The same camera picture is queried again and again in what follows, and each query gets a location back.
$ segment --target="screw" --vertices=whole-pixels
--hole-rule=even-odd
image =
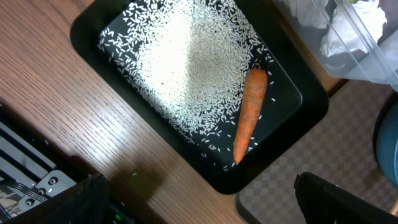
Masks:
[[[33,204],[35,203],[35,200],[33,200],[33,199],[27,199],[26,201],[25,201],[25,205],[26,206],[32,206]]]
[[[56,184],[58,182],[58,178],[56,177],[51,177],[49,180],[49,185]]]
[[[39,189],[39,190],[37,191],[37,193],[38,193],[39,195],[45,195],[45,189],[44,189],[44,188],[41,188],[41,189]]]

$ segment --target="clear plastic container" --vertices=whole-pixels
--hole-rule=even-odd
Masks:
[[[331,76],[390,84],[395,91],[398,91],[397,0],[379,0],[379,7],[384,11],[387,22],[382,25],[382,36],[376,41],[355,11],[352,0],[274,0],[274,2]],[[332,26],[333,13],[337,7],[341,8],[344,19],[349,22],[349,26],[344,30]],[[368,53],[362,50],[350,52],[349,47],[342,41],[348,29],[354,32]],[[342,45],[345,52],[329,57],[322,53],[322,38],[328,32],[334,32],[338,36],[340,42],[337,44]]]

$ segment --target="cable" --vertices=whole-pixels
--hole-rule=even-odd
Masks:
[[[41,195],[35,193],[35,192],[34,192],[33,190],[31,190],[31,189],[28,189],[25,185],[23,185],[23,184],[21,184],[21,183],[9,184],[9,185],[6,184],[6,186],[7,186],[7,187],[11,187],[11,188],[13,188],[13,189],[17,189],[17,190],[21,191],[22,193],[24,193],[24,194],[26,194],[26,195],[29,195],[31,198],[33,198],[33,199],[35,199],[35,200],[38,200],[38,201],[40,201],[40,202],[45,202],[45,201],[46,201],[46,198],[45,198],[45,197],[43,197],[43,196],[41,196]]]
[[[0,185],[5,185],[7,187],[11,187],[13,189],[17,189],[17,190],[21,191],[23,194],[26,194],[26,195],[30,196],[32,199],[38,200],[40,202],[45,202],[47,200],[47,198],[37,194],[33,190],[29,189],[25,185],[23,185],[21,183],[18,183],[18,182],[13,182],[13,181],[9,181],[9,180],[2,180],[2,181],[0,181]]]

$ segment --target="blue container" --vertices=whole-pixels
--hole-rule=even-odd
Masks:
[[[386,113],[377,135],[377,159],[383,173],[398,187],[398,102]]]

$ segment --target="checkered floor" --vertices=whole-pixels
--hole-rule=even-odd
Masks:
[[[392,92],[389,85],[348,82],[331,99],[325,118],[239,193],[243,206],[261,223],[305,223],[293,183],[309,171],[389,210],[398,189],[377,168],[372,143],[377,116]]]

